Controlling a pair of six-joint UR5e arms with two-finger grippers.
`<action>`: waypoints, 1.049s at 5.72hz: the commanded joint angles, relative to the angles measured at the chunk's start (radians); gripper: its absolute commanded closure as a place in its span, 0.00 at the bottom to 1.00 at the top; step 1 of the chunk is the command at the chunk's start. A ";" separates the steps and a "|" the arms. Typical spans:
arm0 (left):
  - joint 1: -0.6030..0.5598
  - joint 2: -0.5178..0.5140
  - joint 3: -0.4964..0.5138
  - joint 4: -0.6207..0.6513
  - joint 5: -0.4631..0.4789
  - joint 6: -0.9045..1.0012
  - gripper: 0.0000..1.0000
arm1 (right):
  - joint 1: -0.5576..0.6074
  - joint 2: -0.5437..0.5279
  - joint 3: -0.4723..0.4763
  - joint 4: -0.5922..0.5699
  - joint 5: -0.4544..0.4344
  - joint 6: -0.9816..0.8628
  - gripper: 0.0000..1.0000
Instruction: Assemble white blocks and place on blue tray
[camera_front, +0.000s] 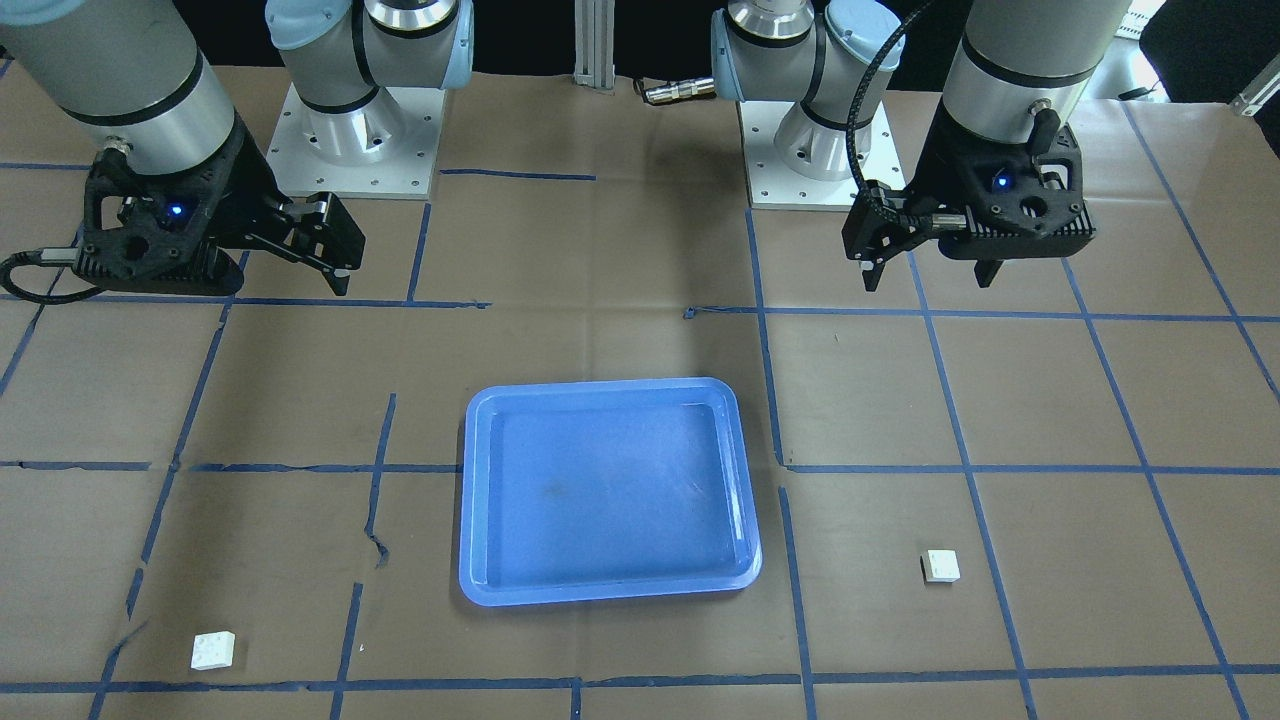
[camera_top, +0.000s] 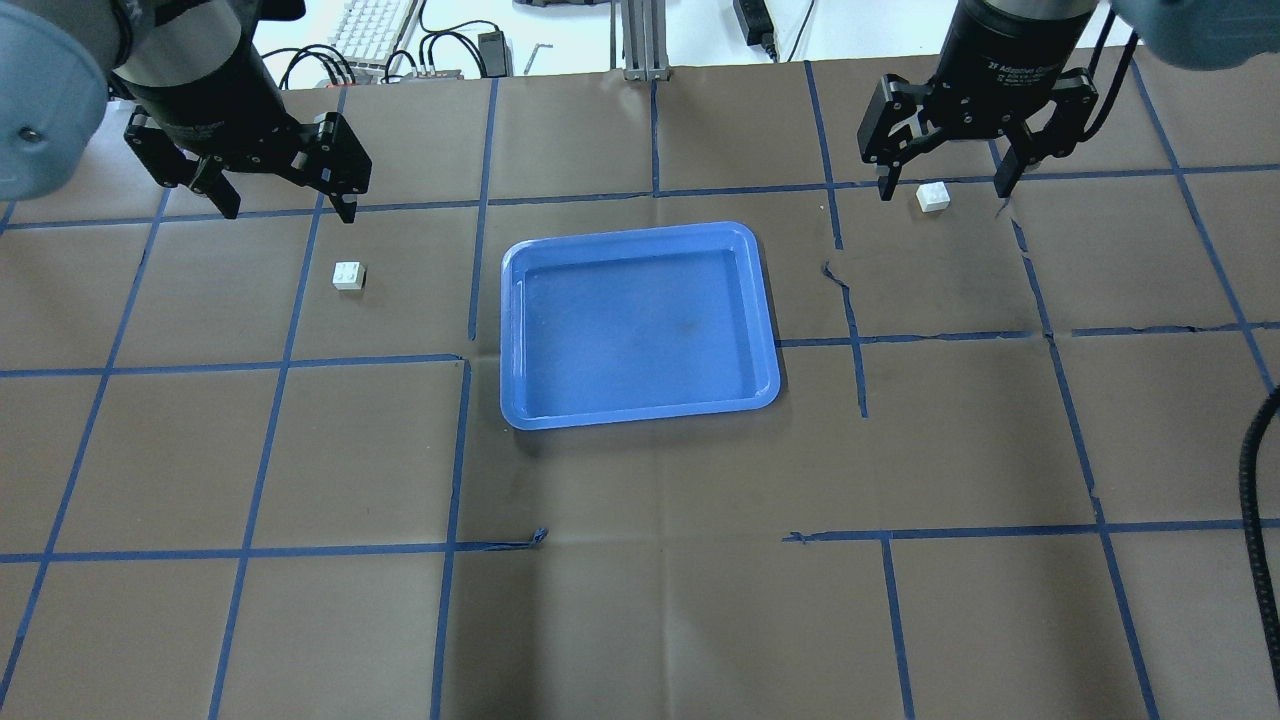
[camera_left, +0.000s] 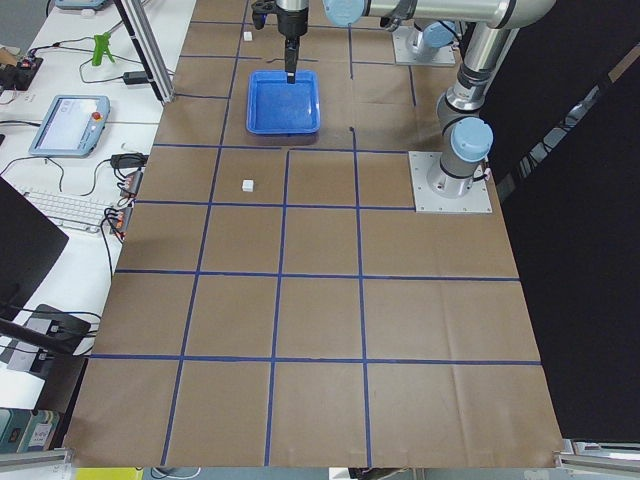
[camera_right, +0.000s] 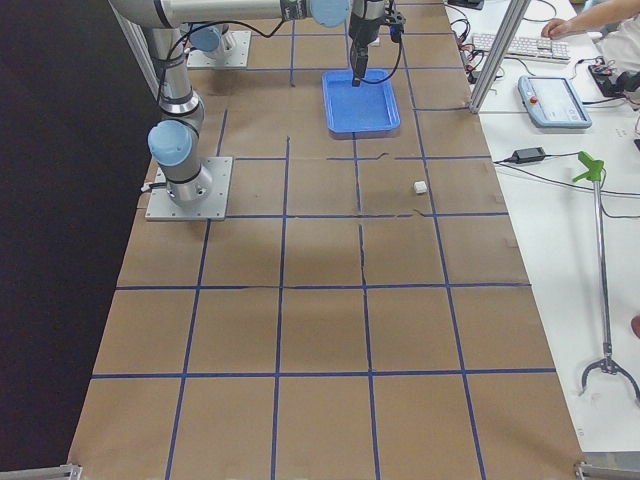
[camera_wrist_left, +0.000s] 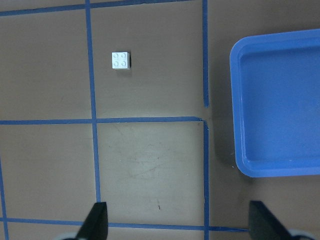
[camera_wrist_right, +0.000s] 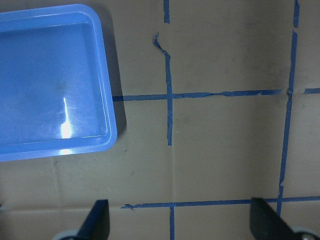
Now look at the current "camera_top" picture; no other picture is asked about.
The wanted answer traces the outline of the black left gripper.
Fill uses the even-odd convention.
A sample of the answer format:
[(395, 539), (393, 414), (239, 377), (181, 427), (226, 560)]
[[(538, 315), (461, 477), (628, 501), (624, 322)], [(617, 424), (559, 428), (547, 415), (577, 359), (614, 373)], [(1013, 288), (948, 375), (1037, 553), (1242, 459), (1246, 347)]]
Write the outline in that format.
[(241, 196), (225, 170), (320, 184), (340, 222), (355, 224), (372, 159), (349, 122), (320, 115), (311, 147), (311, 127), (285, 110), (232, 3), (145, 5), (148, 24), (114, 76), (142, 110), (131, 113), (124, 141), (151, 178), (206, 197), (228, 220)]

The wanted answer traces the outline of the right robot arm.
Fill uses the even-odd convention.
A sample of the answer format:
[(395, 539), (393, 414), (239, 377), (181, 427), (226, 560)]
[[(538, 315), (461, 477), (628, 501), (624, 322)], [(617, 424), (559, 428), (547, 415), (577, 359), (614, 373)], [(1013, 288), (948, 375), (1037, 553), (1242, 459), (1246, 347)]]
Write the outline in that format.
[(902, 169), (940, 145), (1005, 138), (995, 173), (1006, 199), (1047, 158), (1065, 158), (1108, 119), (1137, 47), (1188, 70), (1224, 70), (1277, 51), (1275, 1), (1112, 1), (1106, 26), (1130, 27), (1107, 94), (1094, 65), (1069, 59), (1093, 1), (960, 1), (933, 76), (915, 85), (882, 76), (858, 128), (861, 160), (888, 201)]

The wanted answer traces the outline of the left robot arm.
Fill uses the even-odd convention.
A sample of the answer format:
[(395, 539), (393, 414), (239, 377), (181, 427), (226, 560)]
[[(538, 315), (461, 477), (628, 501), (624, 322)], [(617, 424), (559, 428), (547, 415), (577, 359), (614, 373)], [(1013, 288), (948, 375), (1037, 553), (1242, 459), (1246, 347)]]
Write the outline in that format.
[(134, 102), (124, 141), (157, 184), (233, 219), (230, 174), (276, 176), (352, 223), (371, 158), (342, 114), (293, 118), (253, 45), (259, 22), (305, 13), (302, 1), (3, 3), (3, 199), (64, 187), (120, 90)]

